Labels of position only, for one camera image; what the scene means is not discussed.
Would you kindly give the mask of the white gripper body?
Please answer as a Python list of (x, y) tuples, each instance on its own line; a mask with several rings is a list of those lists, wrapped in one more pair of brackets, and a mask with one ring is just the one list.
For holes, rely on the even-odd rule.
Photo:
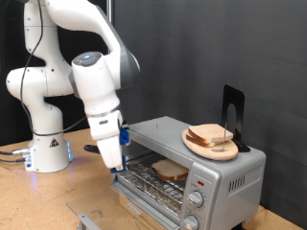
[(123, 169), (122, 147), (118, 135), (98, 140), (97, 145), (99, 152), (109, 169)]

